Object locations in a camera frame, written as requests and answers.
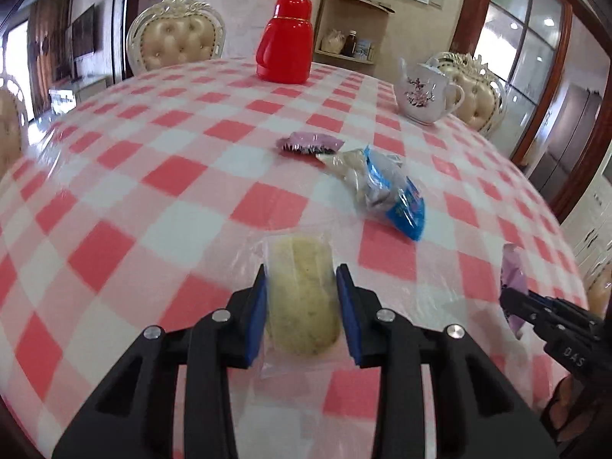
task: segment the silver bolt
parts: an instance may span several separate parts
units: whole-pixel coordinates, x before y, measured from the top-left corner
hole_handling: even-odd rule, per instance
[[[155,340],[161,337],[161,328],[159,326],[148,326],[145,328],[143,335],[147,340]]]
[[[446,328],[446,334],[452,339],[459,340],[465,336],[465,330],[463,329],[463,326],[451,324],[448,328]]]
[[[227,309],[219,309],[212,313],[212,320],[217,322],[229,321],[231,313]]]
[[[391,309],[380,309],[380,311],[376,313],[376,318],[379,321],[392,322],[396,318],[396,313]]]

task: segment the curtain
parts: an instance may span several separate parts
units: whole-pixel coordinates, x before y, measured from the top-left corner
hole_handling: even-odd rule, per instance
[[[34,116],[51,108],[49,88],[56,69],[66,64],[66,28],[70,0],[37,0],[28,20],[28,65]]]

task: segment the red and white tablecloth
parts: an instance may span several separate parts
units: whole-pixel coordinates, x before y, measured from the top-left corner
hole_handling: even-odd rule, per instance
[[[317,163],[278,153],[295,130],[404,155],[426,202],[422,241],[364,219]],[[260,81],[248,60],[188,64],[111,87],[42,143],[0,184],[0,394],[47,457],[143,328],[190,325],[252,284],[246,243],[266,230],[332,226],[357,285],[417,325],[464,325],[529,404],[563,374],[498,307],[506,242],[524,248],[532,290],[585,305],[555,218],[458,119],[400,117],[388,83],[321,64],[301,86]],[[369,457],[377,369],[234,371],[231,388],[241,457]]]

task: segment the pink wrapper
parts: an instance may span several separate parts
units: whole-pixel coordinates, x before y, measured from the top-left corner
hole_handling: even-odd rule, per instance
[[[344,145],[344,142],[330,134],[295,131],[289,137],[277,140],[276,145],[286,151],[317,155],[319,153],[336,153]]]
[[[518,246],[514,243],[506,243],[503,248],[503,257],[501,259],[501,288],[513,288],[525,295],[529,294],[527,287],[527,278],[522,271],[521,257],[518,252]],[[520,317],[508,315],[504,312],[510,329],[516,336],[517,340],[522,337],[521,328],[525,324]]]

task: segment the white teapot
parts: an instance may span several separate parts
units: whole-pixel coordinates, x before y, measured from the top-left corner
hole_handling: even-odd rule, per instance
[[[400,58],[402,74],[394,85],[397,105],[402,114],[418,124],[432,124],[455,112],[465,99],[463,88],[440,72],[437,62],[436,59],[430,59],[427,63],[409,67]],[[447,108],[449,88],[456,88],[461,97],[459,102]]]

